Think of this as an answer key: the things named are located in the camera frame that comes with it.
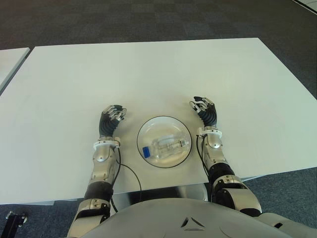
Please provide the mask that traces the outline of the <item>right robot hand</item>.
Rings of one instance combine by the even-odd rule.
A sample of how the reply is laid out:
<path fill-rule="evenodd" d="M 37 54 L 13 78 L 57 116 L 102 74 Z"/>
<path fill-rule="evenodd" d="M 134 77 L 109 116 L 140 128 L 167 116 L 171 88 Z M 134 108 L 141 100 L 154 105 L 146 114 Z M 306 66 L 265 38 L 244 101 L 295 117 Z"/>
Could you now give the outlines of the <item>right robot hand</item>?
<path fill-rule="evenodd" d="M 206 97 L 195 96 L 194 101 L 190 101 L 189 105 L 202 120 L 204 127 L 216 126 L 217 113 L 214 102 Z"/>

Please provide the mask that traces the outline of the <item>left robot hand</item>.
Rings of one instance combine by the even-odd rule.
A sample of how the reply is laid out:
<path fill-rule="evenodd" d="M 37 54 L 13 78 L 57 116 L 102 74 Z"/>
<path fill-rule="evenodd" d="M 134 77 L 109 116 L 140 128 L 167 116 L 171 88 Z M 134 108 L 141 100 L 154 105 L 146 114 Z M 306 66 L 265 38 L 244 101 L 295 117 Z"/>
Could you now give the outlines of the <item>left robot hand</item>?
<path fill-rule="evenodd" d="M 101 113 L 99 122 L 100 137 L 113 137 L 119 123 L 125 119 L 127 109 L 121 105 L 110 105 Z"/>

